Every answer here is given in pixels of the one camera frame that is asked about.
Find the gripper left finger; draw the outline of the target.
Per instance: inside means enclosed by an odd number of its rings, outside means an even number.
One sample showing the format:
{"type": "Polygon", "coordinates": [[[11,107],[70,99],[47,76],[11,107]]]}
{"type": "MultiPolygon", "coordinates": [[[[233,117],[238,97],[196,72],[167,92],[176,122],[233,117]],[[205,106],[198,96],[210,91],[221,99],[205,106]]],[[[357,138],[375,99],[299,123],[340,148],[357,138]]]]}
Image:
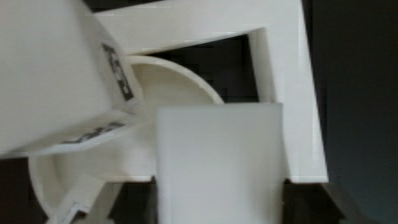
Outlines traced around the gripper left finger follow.
{"type": "Polygon", "coordinates": [[[109,217],[114,224],[158,224],[155,179],[123,184],[109,217]]]}

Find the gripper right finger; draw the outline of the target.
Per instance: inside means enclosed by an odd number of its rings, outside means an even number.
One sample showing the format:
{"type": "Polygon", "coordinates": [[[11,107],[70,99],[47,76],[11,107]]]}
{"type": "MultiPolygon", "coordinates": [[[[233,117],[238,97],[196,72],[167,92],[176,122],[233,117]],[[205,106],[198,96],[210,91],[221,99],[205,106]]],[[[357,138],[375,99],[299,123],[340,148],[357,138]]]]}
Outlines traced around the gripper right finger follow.
{"type": "Polygon", "coordinates": [[[283,224],[381,224],[333,183],[283,184],[283,224]]]}

